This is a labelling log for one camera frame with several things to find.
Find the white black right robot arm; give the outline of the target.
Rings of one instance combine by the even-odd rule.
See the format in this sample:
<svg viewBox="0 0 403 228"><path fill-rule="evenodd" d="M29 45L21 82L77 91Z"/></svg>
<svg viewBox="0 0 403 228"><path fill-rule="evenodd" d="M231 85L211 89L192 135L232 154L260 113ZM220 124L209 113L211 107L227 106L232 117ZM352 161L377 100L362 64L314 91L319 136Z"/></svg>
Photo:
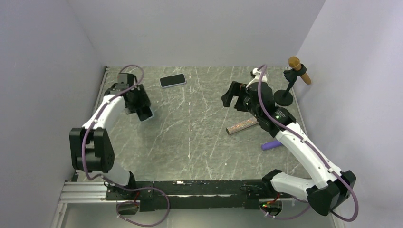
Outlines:
<svg viewBox="0 0 403 228"><path fill-rule="evenodd" d="M252 70L254 78L247 84L232 81L221 97L229 107L237 97L234 108L250 113L259 126L284 145L308 172L310 179L298 178L280 170L272 170L262 178L262 191L267 197L285 193L308 203L317 214L327 216L353 198L353 221L358 215L358 199L353 191L356 176L331 162L308 138L295 117L284 107L276 105L266 78L266 67Z"/></svg>

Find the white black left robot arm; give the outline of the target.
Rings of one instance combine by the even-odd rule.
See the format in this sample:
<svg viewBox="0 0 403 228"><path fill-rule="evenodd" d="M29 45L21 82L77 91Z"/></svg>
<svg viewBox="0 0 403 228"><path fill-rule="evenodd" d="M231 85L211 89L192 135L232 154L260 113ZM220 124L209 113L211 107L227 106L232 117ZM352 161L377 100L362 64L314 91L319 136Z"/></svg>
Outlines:
<svg viewBox="0 0 403 228"><path fill-rule="evenodd" d="M105 92L102 103L81 127L69 132L72 166L86 174L94 174L118 186L118 194L129 200L137 187L132 172L115 164L115 153L109 138L120 113L136 114L139 120L153 117L151 101L134 74L119 73L117 82Z"/></svg>

